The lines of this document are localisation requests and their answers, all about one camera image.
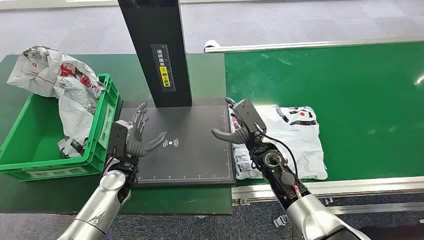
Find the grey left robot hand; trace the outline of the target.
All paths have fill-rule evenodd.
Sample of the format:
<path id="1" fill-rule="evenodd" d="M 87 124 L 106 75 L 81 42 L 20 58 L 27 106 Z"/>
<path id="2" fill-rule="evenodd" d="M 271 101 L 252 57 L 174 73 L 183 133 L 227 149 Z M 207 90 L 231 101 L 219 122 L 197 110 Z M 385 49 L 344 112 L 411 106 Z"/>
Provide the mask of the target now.
<path id="1" fill-rule="evenodd" d="M 126 152 L 132 157 L 145 157 L 165 141 L 167 132 L 161 132 L 156 138 L 149 142 L 144 142 L 142 140 L 143 132 L 149 121 L 147 112 L 147 103 L 142 102 L 134 112 L 132 119 L 127 122 Z"/>

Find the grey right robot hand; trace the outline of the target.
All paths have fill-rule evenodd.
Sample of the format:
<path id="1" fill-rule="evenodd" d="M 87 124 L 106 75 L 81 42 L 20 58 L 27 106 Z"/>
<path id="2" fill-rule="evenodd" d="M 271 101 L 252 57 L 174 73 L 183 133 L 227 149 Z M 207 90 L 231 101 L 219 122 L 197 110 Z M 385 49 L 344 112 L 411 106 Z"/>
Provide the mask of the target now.
<path id="1" fill-rule="evenodd" d="M 247 98 L 238 102 L 230 97 L 225 97 L 228 106 L 233 109 L 236 120 L 240 124 L 240 129 L 234 132 L 223 132 L 217 128 L 211 129 L 211 133 L 219 140 L 240 145 L 249 141 L 251 134 L 256 131 L 252 117 L 253 105 Z"/>

